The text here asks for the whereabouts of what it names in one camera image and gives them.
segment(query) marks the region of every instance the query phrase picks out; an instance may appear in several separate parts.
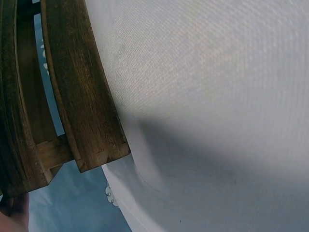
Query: white cloth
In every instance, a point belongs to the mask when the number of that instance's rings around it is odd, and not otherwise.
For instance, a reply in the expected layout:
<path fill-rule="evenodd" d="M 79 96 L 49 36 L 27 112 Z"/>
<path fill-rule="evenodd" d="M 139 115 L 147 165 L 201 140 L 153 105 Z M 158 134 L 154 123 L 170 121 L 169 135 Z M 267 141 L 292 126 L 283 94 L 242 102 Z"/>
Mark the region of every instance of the white cloth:
<path fill-rule="evenodd" d="M 86 4 L 134 159 L 104 166 L 132 230 L 308 231 L 309 2 Z"/>

